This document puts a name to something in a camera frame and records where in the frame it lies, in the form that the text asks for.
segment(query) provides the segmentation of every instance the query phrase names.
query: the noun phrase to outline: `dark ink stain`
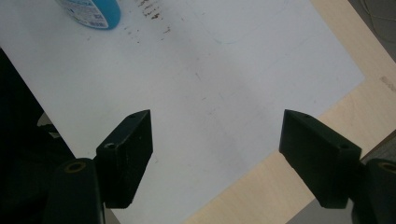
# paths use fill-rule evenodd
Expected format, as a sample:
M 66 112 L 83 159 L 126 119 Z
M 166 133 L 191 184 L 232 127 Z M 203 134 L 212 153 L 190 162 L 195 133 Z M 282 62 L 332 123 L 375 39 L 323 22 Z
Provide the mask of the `dark ink stain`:
M 154 16 L 151 17 L 152 20 L 157 19 L 160 16 L 160 13 L 155 14 Z
M 380 80 L 387 85 L 387 87 L 396 93 L 396 86 L 387 78 L 387 77 L 381 77 Z
M 148 1 L 149 1 L 149 0 L 143 0 L 143 1 L 141 1 L 139 6 L 142 7 L 142 6 L 145 5 L 145 3 L 148 2 Z
M 148 5 L 148 6 L 146 6 L 145 9 L 143 9 L 143 10 L 146 10 L 146 9 L 148 9 L 150 7 L 152 7 L 152 3 L 150 5 Z
M 150 12 L 147 12 L 147 13 L 143 12 L 143 14 L 145 15 L 145 17 L 147 17 L 147 16 L 151 15 L 152 13 L 154 13 L 155 11 L 157 11 L 157 8 L 154 8 L 153 10 L 151 10 Z
M 168 29 L 165 32 L 163 32 L 163 33 L 166 34 L 166 33 L 169 33 L 169 32 L 171 32 L 171 28 L 168 26 Z

